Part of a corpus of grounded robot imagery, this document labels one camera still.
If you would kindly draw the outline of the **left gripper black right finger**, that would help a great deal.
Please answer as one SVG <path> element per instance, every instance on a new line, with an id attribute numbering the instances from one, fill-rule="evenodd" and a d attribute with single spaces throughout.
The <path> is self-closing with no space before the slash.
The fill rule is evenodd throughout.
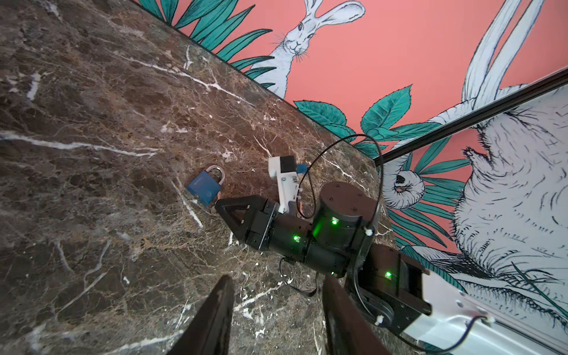
<path id="1" fill-rule="evenodd" d="M 333 276 L 322 285 L 329 354 L 390 354 Z"/>

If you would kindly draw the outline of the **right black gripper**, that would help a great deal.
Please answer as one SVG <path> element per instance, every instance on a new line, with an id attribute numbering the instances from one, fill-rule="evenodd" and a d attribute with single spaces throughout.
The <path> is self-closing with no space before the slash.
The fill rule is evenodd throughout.
<path id="1" fill-rule="evenodd" d="M 278 204 L 253 195 L 223 198 L 214 208 L 234 236 L 257 251 L 273 251 L 321 274 L 344 277 L 349 256 L 317 239 L 319 226 L 281 214 Z"/>

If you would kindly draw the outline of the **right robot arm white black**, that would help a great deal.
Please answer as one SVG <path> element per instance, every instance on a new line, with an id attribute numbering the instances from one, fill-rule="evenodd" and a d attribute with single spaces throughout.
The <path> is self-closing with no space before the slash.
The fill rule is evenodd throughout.
<path id="1" fill-rule="evenodd" d="M 344 278 L 368 322 L 430 354 L 565 354 L 553 340 L 487 306 L 390 246 L 376 244 L 378 203 L 356 186 L 325 184 L 312 221 L 253 195 L 215 208 L 241 242 L 322 275 Z"/>

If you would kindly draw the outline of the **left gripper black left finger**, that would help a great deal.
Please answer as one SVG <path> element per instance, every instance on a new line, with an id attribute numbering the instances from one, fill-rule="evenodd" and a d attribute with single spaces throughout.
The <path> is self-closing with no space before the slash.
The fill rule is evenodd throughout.
<path id="1" fill-rule="evenodd" d="M 228 354 L 234 299 L 234 282 L 223 275 L 167 354 Z"/>

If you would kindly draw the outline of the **blue padlock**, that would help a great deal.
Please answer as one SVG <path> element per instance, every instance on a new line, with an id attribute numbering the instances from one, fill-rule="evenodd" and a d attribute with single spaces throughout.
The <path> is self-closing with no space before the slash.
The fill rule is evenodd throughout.
<path id="1" fill-rule="evenodd" d="M 220 180 L 216 180 L 212 171 L 220 173 Z M 186 190 L 194 196 L 198 203 L 203 206 L 210 206 L 218 199 L 223 183 L 226 179 L 226 173 L 219 165 L 211 165 L 204 171 L 200 172 L 187 186 Z"/>

